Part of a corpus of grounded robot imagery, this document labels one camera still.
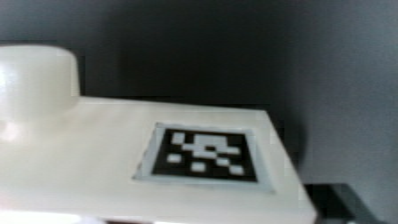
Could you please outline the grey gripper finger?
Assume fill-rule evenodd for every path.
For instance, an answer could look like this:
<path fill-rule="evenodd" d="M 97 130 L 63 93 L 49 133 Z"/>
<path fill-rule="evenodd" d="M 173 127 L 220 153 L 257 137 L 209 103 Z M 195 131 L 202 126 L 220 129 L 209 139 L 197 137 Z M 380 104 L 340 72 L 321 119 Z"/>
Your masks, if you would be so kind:
<path fill-rule="evenodd" d="M 314 224 L 380 224 L 348 184 L 307 184 L 317 217 Z"/>

